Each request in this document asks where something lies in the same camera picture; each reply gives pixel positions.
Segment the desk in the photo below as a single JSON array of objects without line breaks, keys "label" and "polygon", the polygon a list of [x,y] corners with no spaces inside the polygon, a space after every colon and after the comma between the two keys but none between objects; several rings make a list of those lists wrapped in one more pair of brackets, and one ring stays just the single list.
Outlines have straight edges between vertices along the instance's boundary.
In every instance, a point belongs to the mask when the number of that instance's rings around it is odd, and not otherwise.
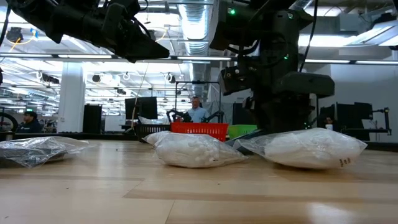
[{"label": "desk", "polygon": [[148,144],[97,141],[74,159],[0,169],[0,223],[397,223],[398,154],[344,169],[162,165]]}]

